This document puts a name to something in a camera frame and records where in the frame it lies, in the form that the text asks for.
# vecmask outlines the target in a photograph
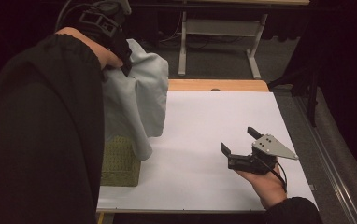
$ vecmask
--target white tabletop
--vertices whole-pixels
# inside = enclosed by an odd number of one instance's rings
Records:
[[[254,139],[274,135],[295,151],[271,92],[169,91],[164,133],[151,138],[151,157],[141,163],[137,187],[101,187],[99,211],[241,213],[264,211],[251,185],[227,168],[223,142],[249,155]],[[315,203],[299,161],[279,159],[288,196]]]

